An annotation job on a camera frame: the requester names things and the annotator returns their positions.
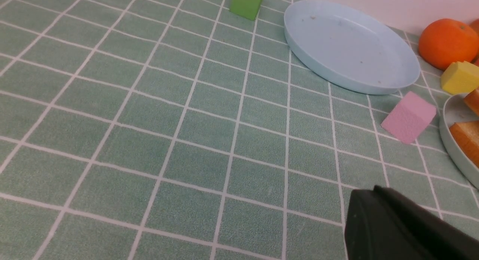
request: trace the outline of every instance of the sponge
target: sponge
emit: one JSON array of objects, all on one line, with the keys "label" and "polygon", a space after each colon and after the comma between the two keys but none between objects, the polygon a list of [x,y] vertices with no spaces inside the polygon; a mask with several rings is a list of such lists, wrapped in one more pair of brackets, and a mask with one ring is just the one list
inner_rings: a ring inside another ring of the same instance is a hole
[{"label": "sponge", "polygon": [[479,86],[479,67],[470,62],[454,62],[441,76],[441,88],[453,95],[470,93]]},{"label": "sponge", "polygon": [[407,93],[381,126],[402,143],[411,144],[436,115],[436,107],[413,92]]}]

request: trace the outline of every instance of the white wall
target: white wall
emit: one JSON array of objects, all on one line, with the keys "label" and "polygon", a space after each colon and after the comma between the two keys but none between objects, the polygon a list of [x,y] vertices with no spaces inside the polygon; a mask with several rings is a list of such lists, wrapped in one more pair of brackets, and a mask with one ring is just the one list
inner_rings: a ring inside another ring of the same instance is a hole
[{"label": "white wall", "polygon": [[420,34],[431,22],[479,18],[479,0],[328,0],[358,9],[386,25]]}]

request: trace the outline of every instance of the plastic plate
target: plastic plate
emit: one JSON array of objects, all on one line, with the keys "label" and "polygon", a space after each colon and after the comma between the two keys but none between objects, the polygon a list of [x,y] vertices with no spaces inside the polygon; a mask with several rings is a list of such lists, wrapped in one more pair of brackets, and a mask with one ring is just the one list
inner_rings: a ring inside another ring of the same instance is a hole
[{"label": "plastic plate", "polygon": [[284,13],[293,53],[316,74],[346,89],[390,94],[419,77],[417,56],[393,30],[330,1],[303,0]]},{"label": "plastic plate", "polygon": [[449,127],[455,122],[479,120],[479,117],[464,103],[465,96],[467,96],[467,94],[458,94],[446,100],[443,107],[442,118],[439,122],[439,133],[441,134],[444,147],[457,168],[459,168],[472,185],[479,188],[479,168],[462,152],[449,130]]}]

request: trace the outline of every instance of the yellow sponge cube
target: yellow sponge cube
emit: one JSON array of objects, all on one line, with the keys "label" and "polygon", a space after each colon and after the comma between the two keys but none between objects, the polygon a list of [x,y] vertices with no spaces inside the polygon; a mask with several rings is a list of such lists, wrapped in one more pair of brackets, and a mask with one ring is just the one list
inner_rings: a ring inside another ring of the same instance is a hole
[{"label": "yellow sponge cube", "polygon": [[470,62],[454,62],[441,76],[441,88],[453,95],[470,93],[479,86],[479,67]]}]

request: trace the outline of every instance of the pink sponge cube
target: pink sponge cube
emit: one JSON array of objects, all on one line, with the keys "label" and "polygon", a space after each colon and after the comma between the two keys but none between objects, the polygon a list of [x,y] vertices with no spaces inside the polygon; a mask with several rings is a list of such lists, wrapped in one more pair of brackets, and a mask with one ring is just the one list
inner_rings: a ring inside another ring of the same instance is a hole
[{"label": "pink sponge cube", "polygon": [[411,144],[436,115],[436,107],[409,92],[394,107],[381,126],[402,143]]}]

